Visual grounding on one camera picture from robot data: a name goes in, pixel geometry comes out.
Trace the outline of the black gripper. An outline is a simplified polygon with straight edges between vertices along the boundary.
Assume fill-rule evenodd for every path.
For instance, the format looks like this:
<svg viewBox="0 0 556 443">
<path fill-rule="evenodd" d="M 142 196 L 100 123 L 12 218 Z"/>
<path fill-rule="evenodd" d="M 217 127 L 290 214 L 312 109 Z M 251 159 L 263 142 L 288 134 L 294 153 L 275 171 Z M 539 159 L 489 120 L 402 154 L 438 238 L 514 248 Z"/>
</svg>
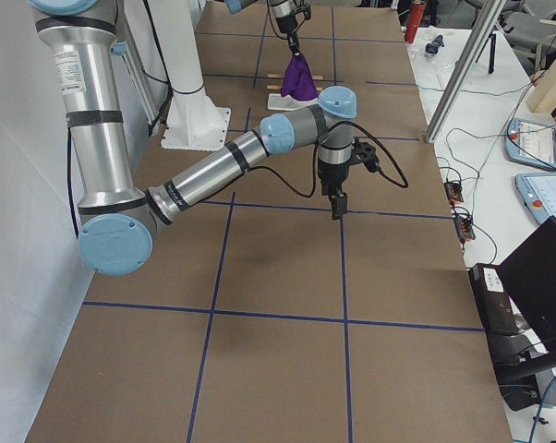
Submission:
<svg viewBox="0 0 556 443">
<path fill-rule="evenodd" d="M 349 175 L 349 162 L 331 164 L 318 160 L 321 194 L 328 197 L 332 207 L 332 219 L 341 220 L 347 213 L 348 196 L 343 183 Z"/>
<path fill-rule="evenodd" d="M 285 35 L 289 49 L 292 54 L 300 53 L 300 44 L 297 36 L 299 24 L 295 16 L 284 16 L 277 18 L 277 25 L 282 34 Z"/>
</svg>

